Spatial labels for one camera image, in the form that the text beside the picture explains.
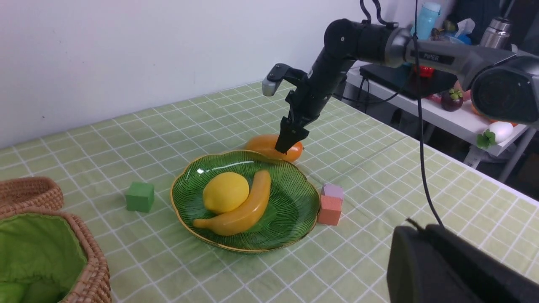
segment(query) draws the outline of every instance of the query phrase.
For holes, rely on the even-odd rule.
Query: green plate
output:
[[[269,171],[272,185],[266,212],[255,226],[234,236],[193,227],[194,219],[214,216],[202,202],[202,191],[211,179],[232,171],[243,175],[251,185],[261,169]],[[296,166],[247,150],[207,155],[191,162],[172,184],[170,200],[179,221],[194,236],[241,253],[271,251],[301,240],[314,228],[320,211],[320,194]]]

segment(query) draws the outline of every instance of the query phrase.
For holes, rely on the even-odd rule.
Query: purple cube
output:
[[[322,194],[324,196],[339,198],[341,199],[341,202],[344,200],[344,191],[342,188],[330,183],[327,183],[322,187]]]

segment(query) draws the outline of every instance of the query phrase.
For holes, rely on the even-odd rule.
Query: stainless steel thermos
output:
[[[496,17],[485,30],[479,45],[493,49],[502,49],[509,40],[511,22],[507,19]]]

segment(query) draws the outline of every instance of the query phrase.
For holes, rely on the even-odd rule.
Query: pink cube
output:
[[[337,225],[341,219],[342,203],[337,197],[320,196],[322,207],[318,215],[318,223]]]
[[[342,188],[331,183],[326,183],[322,187],[322,194],[324,196],[339,198],[341,199],[341,203],[344,200],[344,191],[342,190]]]

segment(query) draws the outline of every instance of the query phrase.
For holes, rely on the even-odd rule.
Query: tablecloth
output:
[[[318,225],[286,249],[240,256],[208,246],[178,222],[169,190],[192,160],[276,133],[291,85],[260,83],[151,108],[0,150],[2,179],[53,178],[64,210],[81,216],[106,254],[116,302],[389,302],[393,228],[435,222],[418,142],[331,99],[309,129],[298,167],[345,191],[338,226]],[[445,225],[539,281],[537,202],[426,148],[429,189]],[[155,185],[150,213],[126,210],[133,181]]]

